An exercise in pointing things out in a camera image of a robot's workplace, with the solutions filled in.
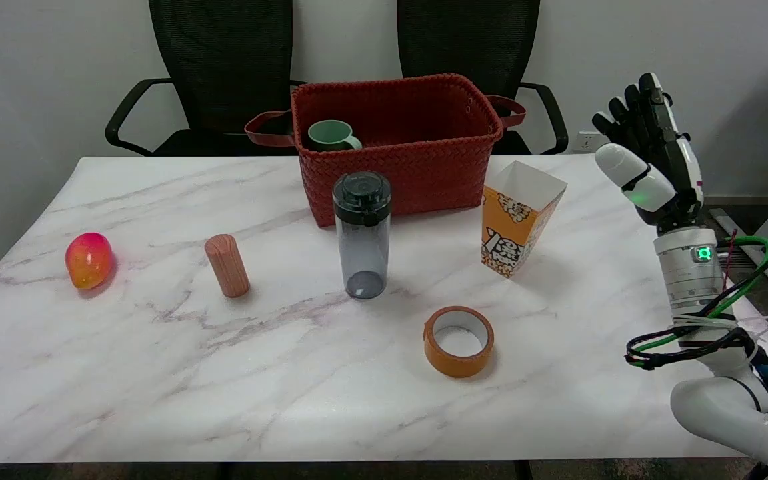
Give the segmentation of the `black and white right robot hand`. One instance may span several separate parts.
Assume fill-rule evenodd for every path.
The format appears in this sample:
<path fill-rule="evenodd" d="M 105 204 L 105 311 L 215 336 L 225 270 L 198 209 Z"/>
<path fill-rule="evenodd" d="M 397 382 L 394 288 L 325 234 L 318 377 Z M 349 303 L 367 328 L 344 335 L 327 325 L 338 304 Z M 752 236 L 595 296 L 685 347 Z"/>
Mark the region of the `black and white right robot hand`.
<path fill-rule="evenodd" d="M 644 73 L 597 112 L 592 124 L 607 143 L 595 152 L 601 172 L 621 189 L 659 236 L 695 227 L 704 201 L 691 137 L 677 127 L 673 100 Z"/>

